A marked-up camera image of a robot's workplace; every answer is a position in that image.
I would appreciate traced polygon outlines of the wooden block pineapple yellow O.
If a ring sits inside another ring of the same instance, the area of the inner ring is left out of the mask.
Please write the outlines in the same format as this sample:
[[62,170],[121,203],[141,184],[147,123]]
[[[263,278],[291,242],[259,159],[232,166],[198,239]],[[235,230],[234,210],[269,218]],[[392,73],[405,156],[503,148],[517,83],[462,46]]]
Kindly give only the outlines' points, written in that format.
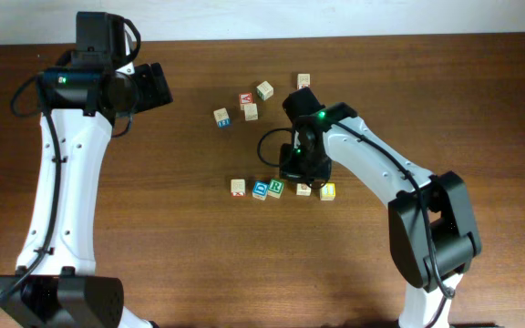
[[304,184],[304,183],[298,183],[296,186],[296,195],[297,196],[305,196],[309,197],[312,193],[312,189]]

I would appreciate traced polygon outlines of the wooden block green R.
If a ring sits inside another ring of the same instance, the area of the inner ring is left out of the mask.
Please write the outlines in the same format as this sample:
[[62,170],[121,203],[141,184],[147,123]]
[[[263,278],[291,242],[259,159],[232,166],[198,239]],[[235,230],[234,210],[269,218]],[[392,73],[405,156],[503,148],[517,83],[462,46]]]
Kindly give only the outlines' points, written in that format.
[[280,199],[284,190],[284,182],[280,179],[271,179],[269,181],[268,195]]

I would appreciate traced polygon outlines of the wooden block yellow face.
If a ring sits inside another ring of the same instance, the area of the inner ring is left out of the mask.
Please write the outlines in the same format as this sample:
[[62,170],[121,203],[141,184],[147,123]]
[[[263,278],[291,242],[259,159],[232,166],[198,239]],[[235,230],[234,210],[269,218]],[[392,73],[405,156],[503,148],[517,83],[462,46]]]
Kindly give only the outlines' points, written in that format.
[[320,189],[320,200],[334,200],[336,196],[335,184],[332,182],[325,183]]

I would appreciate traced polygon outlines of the wooden block blue D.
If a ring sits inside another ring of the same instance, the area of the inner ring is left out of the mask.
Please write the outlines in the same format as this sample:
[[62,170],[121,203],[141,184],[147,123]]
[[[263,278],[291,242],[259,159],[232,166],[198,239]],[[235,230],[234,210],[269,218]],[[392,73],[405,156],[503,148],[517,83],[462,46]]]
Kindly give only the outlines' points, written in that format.
[[256,198],[257,200],[266,200],[268,196],[268,189],[269,189],[268,183],[265,183],[262,181],[256,181],[252,188],[252,196]]

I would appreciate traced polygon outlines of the wooden block letter E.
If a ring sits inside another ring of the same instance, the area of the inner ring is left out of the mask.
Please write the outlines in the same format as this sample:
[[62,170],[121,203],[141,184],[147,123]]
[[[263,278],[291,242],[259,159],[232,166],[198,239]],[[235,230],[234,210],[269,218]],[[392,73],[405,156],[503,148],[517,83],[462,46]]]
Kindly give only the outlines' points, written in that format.
[[233,197],[244,197],[246,194],[246,181],[244,179],[231,180],[231,195]]

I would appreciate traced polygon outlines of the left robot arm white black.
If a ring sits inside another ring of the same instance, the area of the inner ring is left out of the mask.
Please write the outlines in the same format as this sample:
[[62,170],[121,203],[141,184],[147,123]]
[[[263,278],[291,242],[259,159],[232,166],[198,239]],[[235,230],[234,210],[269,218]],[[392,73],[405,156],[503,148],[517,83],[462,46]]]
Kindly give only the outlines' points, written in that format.
[[99,173],[119,118],[167,105],[157,63],[137,65],[139,30],[127,18],[80,12],[77,42],[28,85],[36,91],[42,156],[34,211],[0,309],[23,327],[145,327],[117,278],[96,275]]

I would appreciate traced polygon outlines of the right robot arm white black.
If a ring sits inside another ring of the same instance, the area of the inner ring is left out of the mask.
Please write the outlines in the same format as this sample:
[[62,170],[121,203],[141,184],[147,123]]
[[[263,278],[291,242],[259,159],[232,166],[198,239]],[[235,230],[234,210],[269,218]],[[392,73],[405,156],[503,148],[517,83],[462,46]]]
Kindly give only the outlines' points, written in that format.
[[457,286],[482,250],[464,180],[419,167],[346,103],[327,107],[308,87],[290,94],[283,111],[292,138],[281,148],[281,178],[326,188],[334,163],[352,172],[388,211],[391,257],[407,283],[397,326],[447,327]]

